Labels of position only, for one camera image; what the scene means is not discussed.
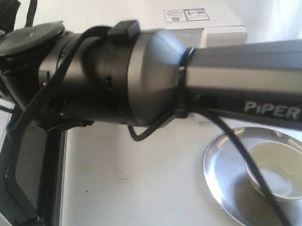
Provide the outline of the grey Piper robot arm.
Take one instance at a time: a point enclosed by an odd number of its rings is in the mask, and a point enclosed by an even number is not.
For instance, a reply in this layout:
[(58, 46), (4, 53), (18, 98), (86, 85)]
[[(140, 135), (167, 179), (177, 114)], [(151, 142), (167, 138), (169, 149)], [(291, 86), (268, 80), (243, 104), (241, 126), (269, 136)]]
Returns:
[(63, 132), (94, 122), (146, 127), (194, 112), (302, 131), (302, 39), (197, 49), (136, 20), (67, 31), (60, 21), (14, 29), (18, 0), (0, 0), (0, 98), (18, 116)]

